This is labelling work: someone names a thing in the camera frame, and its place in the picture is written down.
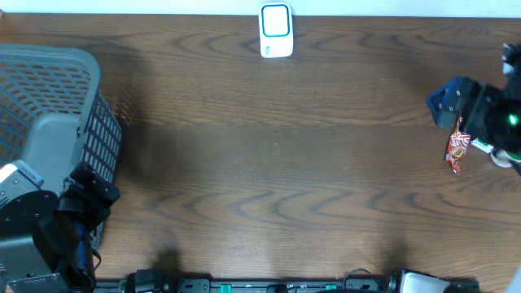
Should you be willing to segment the green lid jar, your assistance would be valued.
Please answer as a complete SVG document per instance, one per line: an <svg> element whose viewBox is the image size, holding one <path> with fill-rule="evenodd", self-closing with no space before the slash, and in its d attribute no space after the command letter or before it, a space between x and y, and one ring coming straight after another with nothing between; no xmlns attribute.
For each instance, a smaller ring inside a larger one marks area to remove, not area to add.
<svg viewBox="0 0 521 293"><path fill-rule="evenodd" d="M520 156L504 150L494 150L490 157L499 167L512 168L515 164L520 164Z"/></svg>

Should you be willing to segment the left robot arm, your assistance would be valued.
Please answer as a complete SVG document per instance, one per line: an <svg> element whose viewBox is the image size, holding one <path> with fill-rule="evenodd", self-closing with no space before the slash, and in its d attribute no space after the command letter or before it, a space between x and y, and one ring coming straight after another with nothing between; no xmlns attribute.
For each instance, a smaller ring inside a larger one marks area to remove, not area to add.
<svg viewBox="0 0 521 293"><path fill-rule="evenodd" d="M92 292L101 257L91 235L120 192L85 163L59 195L43 182L23 160L1 169L1 289Z"/></svg>

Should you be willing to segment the white green toothpaste box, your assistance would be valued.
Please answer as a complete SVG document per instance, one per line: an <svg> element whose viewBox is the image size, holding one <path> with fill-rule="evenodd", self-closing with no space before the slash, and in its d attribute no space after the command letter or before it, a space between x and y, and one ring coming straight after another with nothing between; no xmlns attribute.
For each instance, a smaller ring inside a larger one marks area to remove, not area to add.
<svg viewBox="0 0 521 293"><path fill-rule="evenodd" d="M473 139L471 141L471 145L488 154L491 153L494 149L494 146L492 146L486 142L483 142L483 141L479 140L478 138Z"/></svg>

